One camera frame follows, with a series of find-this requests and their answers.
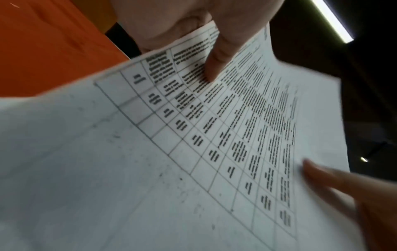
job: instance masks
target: white paper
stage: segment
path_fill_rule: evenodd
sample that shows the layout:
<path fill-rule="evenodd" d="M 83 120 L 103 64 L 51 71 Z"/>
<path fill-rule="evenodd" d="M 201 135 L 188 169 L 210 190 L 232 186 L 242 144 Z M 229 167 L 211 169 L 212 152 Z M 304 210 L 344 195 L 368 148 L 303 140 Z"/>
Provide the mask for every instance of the white paper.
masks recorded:
<path fill-rule="evenodd" d="M 217 35 L 3 109 L 1 250 L 364 250 L 299 173 L 349 170 L 339 80 L 278 62 L 267 27 L 208 83 Z"/>

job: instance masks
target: light fixture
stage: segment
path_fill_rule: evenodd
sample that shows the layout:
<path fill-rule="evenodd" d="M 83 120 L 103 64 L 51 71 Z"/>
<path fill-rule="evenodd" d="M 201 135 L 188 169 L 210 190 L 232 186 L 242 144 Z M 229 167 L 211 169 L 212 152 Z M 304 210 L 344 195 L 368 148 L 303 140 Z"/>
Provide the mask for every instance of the light fixture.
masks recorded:
<path fill-rule="evenodd" d="M 335 16 L 335 14 L 330 10 L 328 5 L 324 2 L 324 0 L 311 0 L 311 1 L 321 12 L 321 14 L 325 17 L 325 19 L 332 26 L 334 31 L 338 34 L 338 36 L 342 39 L 344 43 L 350 43 L 353 41 L 352 36 L 343 27 L 343 25 L 340 23 L 340 21 Z"/>

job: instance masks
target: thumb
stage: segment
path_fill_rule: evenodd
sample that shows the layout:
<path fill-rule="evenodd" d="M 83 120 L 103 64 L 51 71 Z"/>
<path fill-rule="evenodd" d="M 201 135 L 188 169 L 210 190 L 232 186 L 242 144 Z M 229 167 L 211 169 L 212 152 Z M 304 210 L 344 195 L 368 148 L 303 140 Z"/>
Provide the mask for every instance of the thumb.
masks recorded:
<path fill-rule="evenodd" d="M 339 190 L 357 201 L 397 209 L 397 184 L 321 167 L 307 159 L 303 161 L 303 173 L 314 183 Z"/>
<path fill-rule="evenodd" d="M 215 45 L 212 48 L 204 65 L 204 74 L 208 81 L 212 82 L 223 70 L 233 56 L 239 51 L 244 43 L 233 43 L 219 33 Z"/>

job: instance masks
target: orange surface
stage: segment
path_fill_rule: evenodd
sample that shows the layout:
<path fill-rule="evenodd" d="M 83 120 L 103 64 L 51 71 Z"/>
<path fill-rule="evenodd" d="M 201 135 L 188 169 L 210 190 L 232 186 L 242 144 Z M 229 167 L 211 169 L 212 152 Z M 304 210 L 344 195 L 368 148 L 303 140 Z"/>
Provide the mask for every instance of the orange surface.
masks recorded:
<path fill-rule="evenodd" d="M 0 2 L 0 97 L 34 96 L 126 60 L 70 0 Z"/>

